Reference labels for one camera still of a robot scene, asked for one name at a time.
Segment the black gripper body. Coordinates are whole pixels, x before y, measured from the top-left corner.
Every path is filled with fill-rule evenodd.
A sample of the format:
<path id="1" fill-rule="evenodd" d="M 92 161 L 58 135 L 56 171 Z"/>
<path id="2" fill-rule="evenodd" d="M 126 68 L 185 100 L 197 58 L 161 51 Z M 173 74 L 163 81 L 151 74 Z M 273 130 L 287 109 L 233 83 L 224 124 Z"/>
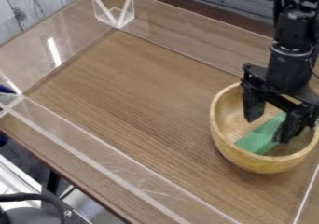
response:
<path id="1" fill-rule="evenodd" d="M 243 65 L 241 88 L 245 84 L 255 87 L 263 92 L 265 103 L 285 114 L 299 105 L 313 105 L 319 119 L 319 95 L 309 90 L 316 58 L 317 52 L 312 49 L 305 52 L 273 50 L 267 67 L 251 63 Z"/>

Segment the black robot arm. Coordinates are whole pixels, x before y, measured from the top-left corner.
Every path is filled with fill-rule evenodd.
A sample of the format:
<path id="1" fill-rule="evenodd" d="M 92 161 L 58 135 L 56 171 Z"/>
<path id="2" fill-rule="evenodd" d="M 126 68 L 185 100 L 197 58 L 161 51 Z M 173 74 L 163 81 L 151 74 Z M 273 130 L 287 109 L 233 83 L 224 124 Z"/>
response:
<path id="1" fill-rule="evenodd" d="M 319 58 L 319 0 L 271 0 L 275 37 L 265 67 L 244 64 L 240 80 L 248 122 L 264 114 L 265 104 L 284 113 L 273 139 L 287 143 L 319 120 L 319 93 L 309 87 Z"/>

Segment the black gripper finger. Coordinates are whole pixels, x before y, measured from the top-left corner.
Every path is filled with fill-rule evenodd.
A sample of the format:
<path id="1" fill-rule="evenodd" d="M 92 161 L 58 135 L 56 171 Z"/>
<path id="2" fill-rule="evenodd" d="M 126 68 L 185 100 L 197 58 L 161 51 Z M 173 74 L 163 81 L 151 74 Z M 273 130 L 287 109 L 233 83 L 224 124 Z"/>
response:
<path id="1" fill-rule="evenodd" d="M 264 114 L 265 98 L 261 91 L 245 84 L 243 86 L 243 112 L 248 122 L 253 122 Z"/>
<path id="2" fill-rule="evenodd" d="M 316 125 L 316 107 L 313 105 L 299 105 L 287 113 L 283 123 L 275 131 L 272 140 L 287 144 L 289 140 L 303 132 L 305 127 Z"/>

